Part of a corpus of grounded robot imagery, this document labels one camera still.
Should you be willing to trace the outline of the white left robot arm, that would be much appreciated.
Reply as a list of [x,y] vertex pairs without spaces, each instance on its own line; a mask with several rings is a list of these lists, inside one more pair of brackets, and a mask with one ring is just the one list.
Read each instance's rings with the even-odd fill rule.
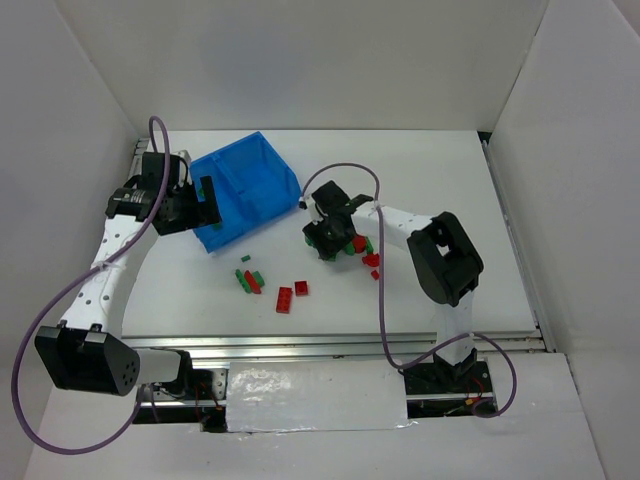
[[125,396],[140,384],[156,384],[182,397],[197,376],[182,350],[136,350],[125,344],[126,306],[140,268],[161,236],[217,223],[211,177],[197,194],[185,150],[146,152],[140,170],[108,200],[96,273],[83,281],[56,326],[42,326],[35,348],[54,385],[62,390]]

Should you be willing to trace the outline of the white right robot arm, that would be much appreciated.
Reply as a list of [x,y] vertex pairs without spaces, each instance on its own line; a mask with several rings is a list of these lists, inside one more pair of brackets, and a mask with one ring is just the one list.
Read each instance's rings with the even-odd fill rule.
[[453,384],[469,375],[477,361],[472,304],[484,263],[454,214],[413,214],[382,206],[367,195],[327,204],[308,195],[299,207],[311,218],[303,228],[305,239],[323,261],[358,235],[378,239],[380,264],[386,245],[407,252],[422,291],[435,305],[437,344],[431,356],[439,381]]

